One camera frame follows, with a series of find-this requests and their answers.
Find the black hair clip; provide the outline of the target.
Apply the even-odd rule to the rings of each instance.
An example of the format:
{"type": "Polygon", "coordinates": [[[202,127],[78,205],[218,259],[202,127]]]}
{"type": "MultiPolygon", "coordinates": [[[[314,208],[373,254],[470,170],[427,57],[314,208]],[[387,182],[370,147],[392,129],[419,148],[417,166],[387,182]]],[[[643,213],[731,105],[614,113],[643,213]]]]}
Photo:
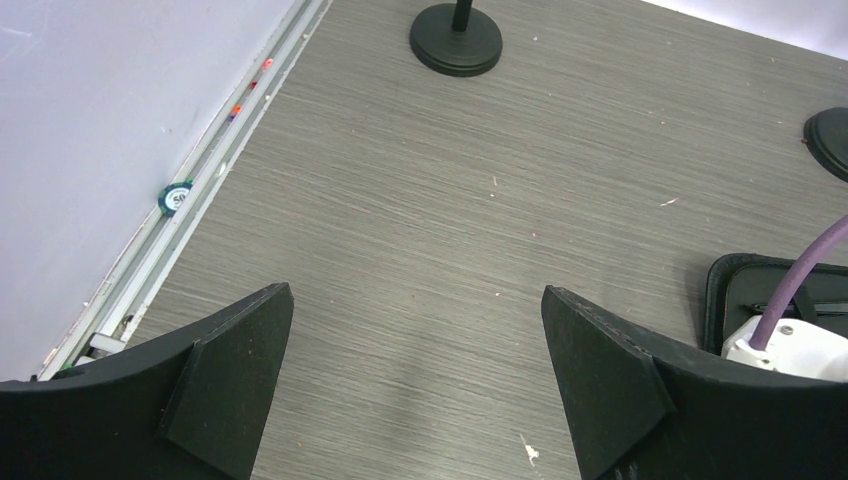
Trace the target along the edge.
{"type": "Polygon", "coordinates": [[[792,317],[792,318],[807,318],[807,317],[828,317],[828,316],[842,316],[847,314],[847,304],[840,302],[825,302],[825,303],[814,303],[811,306],[806,305],[803,307],[798,307],[795,303],[791,302],[786,309],[784,310],[784,317],[792,317]]]}

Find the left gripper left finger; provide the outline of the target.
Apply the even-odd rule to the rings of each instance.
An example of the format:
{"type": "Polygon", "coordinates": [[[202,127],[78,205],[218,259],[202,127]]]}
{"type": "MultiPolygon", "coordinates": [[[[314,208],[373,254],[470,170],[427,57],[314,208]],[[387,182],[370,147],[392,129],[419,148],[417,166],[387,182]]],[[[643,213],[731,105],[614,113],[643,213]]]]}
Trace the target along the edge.
{"type": "Polygon", "coordinates": [[[1,385],[5,479],[247,479],[292,325],[287,283],[44,381],[1,385]]]}

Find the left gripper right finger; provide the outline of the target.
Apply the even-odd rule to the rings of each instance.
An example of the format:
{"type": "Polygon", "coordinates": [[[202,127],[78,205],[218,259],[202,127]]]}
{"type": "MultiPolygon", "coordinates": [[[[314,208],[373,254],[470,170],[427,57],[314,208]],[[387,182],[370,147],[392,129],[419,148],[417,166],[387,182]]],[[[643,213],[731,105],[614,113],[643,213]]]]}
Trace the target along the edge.
{"type": "Polygon", "coordinates": [[[725,360],[562,287],[541,316],[585,479],[843,479],[847,387],[725,360]]]}

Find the black zipper tool case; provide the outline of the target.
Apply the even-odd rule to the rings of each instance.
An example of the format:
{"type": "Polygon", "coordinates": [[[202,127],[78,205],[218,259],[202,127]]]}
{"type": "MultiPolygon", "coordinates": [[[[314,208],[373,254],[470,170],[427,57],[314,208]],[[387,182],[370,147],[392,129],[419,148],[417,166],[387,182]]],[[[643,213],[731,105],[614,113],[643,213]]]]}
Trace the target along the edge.
{"type": "MultiPolygon", "coordinates": [[[[706,277],[700,347],[709,353],[720,354],[725,340],[732,333],[749,318],[765,312],[774,290],[792,264],[789,259],[745,253],[728,254],[716,260],[706,277]]],[[[847,268],[817,265],[791,302],[798,307],[825,302],[847,304],[847,268]]],[[[847,335],[847,314],[785,318],[799,319],[843,337],[847,335]]]]}

